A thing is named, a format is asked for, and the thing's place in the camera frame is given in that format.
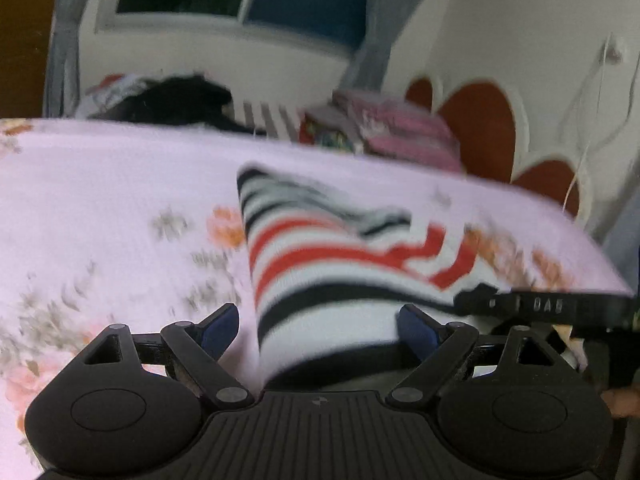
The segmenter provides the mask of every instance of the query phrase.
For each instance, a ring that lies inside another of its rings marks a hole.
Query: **wall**
[[[323,102],[347,67],[344,56],[220,32],[95,32],[99,0],[89,0],[80,30],[81,89],[109,73],[197,70],[228,86],[236,100],[307,105]]]
[[[404,95],[409,81],[425,70],[450,1],[423,0],[415,9],[391,51],[383,91]]]
[[[584,146],[593,134],[596,143],[625,117],[640,50],[640,0],[451,0],[443,23],[435,45],[425,39],[428,71],[443,76],[446,88],[472,76],[516,87],[529,115],[531,149],[562,142],[581,153],[578,140]],[[571,103],[610,32],[625,39],[627,62],[607,67],[597,122],[600,77],[592,78],[578,134]],[[620,192],[637,157],[639,128],[635,113],[615,142],[588,158],[596,200]]]
[[[0,118],[40,117],[53,0],[0,0]]]

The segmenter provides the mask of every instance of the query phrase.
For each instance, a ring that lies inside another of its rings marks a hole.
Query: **hand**
[[[609,407],[611,416],[614,418],[640,417],[640,385],[607,390],[600,397]]]

